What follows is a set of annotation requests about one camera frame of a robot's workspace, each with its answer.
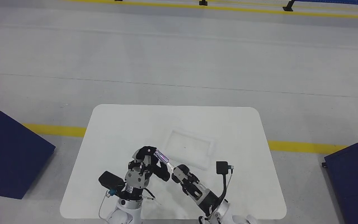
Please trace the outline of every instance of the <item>navy blue panel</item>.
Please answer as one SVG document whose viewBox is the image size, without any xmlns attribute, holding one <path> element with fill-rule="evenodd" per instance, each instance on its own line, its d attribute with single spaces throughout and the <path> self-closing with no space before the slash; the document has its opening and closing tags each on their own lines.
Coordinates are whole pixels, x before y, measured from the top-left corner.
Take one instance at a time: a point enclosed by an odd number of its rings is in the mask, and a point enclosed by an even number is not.
<svg viewBox="0 0 358 224">
<path fill-rule="evenodd" d="M 324 159 L 346 224 L 357 224 L 358 143 Z"/>
<path fill-rule="evenodd" d="M 340 4 L 358 4 L 358 0 L 297 0 L 298 2 L 326 2 Z"/>
<path fill-rule="evenodd" d="M 0 196 L 21 199 L 54 150 L 0 111 Z"/>
</svg>

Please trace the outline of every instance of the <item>blue barrier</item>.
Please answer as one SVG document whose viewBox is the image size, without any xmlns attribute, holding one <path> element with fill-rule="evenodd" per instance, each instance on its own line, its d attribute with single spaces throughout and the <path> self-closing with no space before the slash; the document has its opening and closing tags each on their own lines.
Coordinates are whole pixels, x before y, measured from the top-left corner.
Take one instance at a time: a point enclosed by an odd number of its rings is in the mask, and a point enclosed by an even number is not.
<svg viewBox="0 0 358 224">
<path fill-rule="evenodd" d="M 358 0 L 297 0 L 298 2 L 326 2 L 326 3 L 339 3 L 339 4 L 358 4 Z M 292 12 L 292 6 L 295 0 L 289 1 L 287 6 L 284 6 L 284 11 Z"/>
</svg>

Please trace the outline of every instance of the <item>white cable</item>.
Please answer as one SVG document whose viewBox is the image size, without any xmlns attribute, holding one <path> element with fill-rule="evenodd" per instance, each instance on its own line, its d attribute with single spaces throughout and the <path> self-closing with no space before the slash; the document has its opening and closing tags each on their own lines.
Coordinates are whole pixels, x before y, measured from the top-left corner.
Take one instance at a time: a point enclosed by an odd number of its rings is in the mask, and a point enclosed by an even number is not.
<svg viewBox="0 0 358 224">
<path fill-rule="evenodd" d="M 98 210 L 98 216 L 99 216 L 100 219 L 102 219 L 102 220 L 104 220 L 105 222 L 107 222 L 107 224 L 110 224 L 105 218 L 102 218 L 102 217 L 101 217 L 101 208 L 102 208 L 103 202 L 105 201 L 105 198 L 106 198 L 107 194 L 108 194 L 108 191 L 106 191 L 106 194 L 105 194 L 105 196 L 103 197 L 103 200 L 102 200 L 100 209 Z"/>
<path fill-rule="evenodd" d="M 229 184 L 230 184 L 230 181 L 231 181 L 231 177 L 233 176 L 233 173 L 231 173 L 231 175 L 230 175 L 230 178 L 229 178 L 229 181 L 228 181 L 228 184 L 226 185 L 226 189 L 228 189 L 229 188 Z"/>
</svg>

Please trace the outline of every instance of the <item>cylindrical object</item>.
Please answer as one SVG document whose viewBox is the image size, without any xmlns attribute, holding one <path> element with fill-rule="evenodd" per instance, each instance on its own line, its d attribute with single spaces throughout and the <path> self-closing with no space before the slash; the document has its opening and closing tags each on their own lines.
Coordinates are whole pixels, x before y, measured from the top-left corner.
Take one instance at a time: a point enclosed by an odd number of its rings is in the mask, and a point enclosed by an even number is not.
<svg viewBox="0 0 358 224">
<path fill-rule="evenodd" d="M 169 159 L 168 157 L 166 157 L 163 153 L 161 153 L 159 150 L 156 150 L 156 152 L 154 153 L 154 155 L 161 161 L 164 162 L 165 164 L 169 163 Z"/>
</svg>

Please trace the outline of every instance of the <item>cable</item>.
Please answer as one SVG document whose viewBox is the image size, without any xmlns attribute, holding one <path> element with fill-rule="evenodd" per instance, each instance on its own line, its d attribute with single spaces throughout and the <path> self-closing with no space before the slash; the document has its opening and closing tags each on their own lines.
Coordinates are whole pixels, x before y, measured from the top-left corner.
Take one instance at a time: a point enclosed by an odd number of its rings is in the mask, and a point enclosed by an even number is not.
<svg viewBox="0 0 358 224">
<path fill-rule="evenodd" d="M 202 224 L 202 218 L 204 218 L 204 216 L 199 216 L 198 220 L 199 220 L 199 224 Z"/>
<path fill-rule="evenodd" d="M 150 192 L 150 190 L 148 190 L 147 188 L 143 188 L 143 189 L 146 190 L 150 194 L 150 196 L 153 197 L 153 199 L 156 198 L 156 196 L 154 196 L 154 194 L 152 192 Z"/>
<path fill-rule="evenodd" d="M 98 216 L 99 216 L 100 219 L 102 219 L 102 220 L 104 220 L 105 222 L 107 222 L 107 224 L 110 224 L 105 218 L 102 218 L 102 217 L 101 217 L 101 208 L 102 208 L 103 202 L 105 201 L 105 198 L 106 198 L 107 194 L 108 194 L 108 191 L 106 191 L 106 194 L 105 194 L 105 196 L 103 197 L 103 200 L 102 200 L 100 209 L 98 210 Z"/>
<path fill-rule="evenodd" d="M 230 181 L 231 181 L 231 177 L 233 176 L 233 170 L 231 170 L 231 175 L 230 175 L 230 178 L 229 178 L 229 181 L 228 181 L 228 185 L 226 186 L 226 189 L 229 188 L 229 184 L 230 184 Z"/>
<path fill-rule="evenodd" d="M 223 200 L 226 196 L 227 186 L 226 186 L 226 175 L 225 174 L 223 174 L 223 185 L 224 185 L 224 190 L 219 197 L 218 204 L 217 204 L 218 206 L 221 205 L 221 203 L 223 202 Z"/>
</svg>

